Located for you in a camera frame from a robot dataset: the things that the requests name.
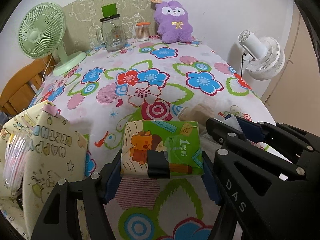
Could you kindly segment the beige door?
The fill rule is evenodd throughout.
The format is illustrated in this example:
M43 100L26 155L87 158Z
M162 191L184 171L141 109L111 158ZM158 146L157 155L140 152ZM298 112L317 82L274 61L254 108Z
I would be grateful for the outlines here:
M317 57L296 5L285 47L286 62L263 95L276 122L319 135L319 71Z

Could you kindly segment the cotton swab jar orange lid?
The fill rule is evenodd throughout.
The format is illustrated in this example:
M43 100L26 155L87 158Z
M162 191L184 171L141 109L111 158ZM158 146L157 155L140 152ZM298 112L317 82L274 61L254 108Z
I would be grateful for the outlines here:
M136 39L139 42L146 41L149 39L149 25L150 22L139 22L135 25Z

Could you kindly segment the floral tablecloth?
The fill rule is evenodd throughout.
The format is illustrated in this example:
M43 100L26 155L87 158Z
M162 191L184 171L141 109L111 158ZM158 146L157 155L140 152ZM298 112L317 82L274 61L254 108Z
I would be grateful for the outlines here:
M31 104L44 101L87 139L85 177L114 159L127 122L176 121L180 110L199 103L218 119L273 122L240 74L198 40L129 40L115 53L91 50L69 72L47 78ZM200 178L129 177L106 210L117 239L206 239L218 207Z

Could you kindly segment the green desk fan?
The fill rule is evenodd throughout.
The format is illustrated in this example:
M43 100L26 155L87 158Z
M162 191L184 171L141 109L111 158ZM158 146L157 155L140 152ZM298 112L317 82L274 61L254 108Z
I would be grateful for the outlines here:
M62 8L55 3L41 3L30 9L18 29L18 45L23 53L32 59L41 59L56 52L60 62L53 69L59 76L70 71L87 54L77 51L67 55L63 46L66 18Z

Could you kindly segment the green cup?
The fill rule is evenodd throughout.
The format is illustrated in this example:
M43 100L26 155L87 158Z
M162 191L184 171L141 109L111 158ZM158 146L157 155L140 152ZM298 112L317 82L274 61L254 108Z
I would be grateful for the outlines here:
M103 18L108 18L114 15L117 15L117 5L116 3L104 5L101 7Z

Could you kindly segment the white standing fan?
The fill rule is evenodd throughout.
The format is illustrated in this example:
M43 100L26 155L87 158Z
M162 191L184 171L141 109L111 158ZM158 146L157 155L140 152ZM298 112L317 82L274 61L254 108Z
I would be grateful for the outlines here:
M244 49L241 69L246 70L253 79L272 79L284 67L285 54L275 38L258 38L250 30L244 30L239 34L238 42Z

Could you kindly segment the green tissue pack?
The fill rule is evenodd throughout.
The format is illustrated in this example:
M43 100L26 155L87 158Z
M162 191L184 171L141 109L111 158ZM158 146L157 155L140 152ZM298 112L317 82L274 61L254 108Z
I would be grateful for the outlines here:
M121 150L121 175L152 179L204 174L196 121L127 122Z

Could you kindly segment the cream fabric storage box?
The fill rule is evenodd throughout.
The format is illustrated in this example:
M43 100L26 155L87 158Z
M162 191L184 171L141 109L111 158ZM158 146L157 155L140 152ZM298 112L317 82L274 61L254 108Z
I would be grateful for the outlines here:
M85 176L87 139L60 115L51 102L44 101L10 119L1 129L1 168L12 133L26 133L30 147L20 189L22 205L1 178L1 211L24 239L30 239L39 214L60 179L82 180Z

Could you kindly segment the purple plush toy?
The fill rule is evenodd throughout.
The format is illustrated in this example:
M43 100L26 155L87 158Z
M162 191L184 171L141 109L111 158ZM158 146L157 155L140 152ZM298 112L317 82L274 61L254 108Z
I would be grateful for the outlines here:
M161 2L155 5L154 19L158 25L157 34L164 43L191 43L193 28L188 12L178 1Z

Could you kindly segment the green patterned cardboard panel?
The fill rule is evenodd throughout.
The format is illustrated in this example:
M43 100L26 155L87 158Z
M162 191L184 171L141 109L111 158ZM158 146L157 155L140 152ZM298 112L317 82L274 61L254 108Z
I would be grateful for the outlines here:
M62 10L66 18L63 42L68 55L99 46L100 20L113 15L118 15L126 38L134 37L139 22L149 22L149 33L156 33L151 0L76 0Z

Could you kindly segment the glass jar with black lid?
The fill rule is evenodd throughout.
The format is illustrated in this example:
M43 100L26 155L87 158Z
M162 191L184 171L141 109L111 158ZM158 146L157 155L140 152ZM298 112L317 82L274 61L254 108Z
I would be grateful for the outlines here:
M101 27L97 29L97 40L103 43L108 52L121 50L125 47L126 38L120 14L100 19Z

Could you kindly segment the clear plastic tube pack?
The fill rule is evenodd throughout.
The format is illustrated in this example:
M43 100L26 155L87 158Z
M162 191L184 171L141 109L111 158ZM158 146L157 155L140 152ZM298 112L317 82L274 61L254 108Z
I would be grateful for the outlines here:
M3 170L4 185L11 194L16 194L21 187L30 137L26 133L12 133L5 148Z

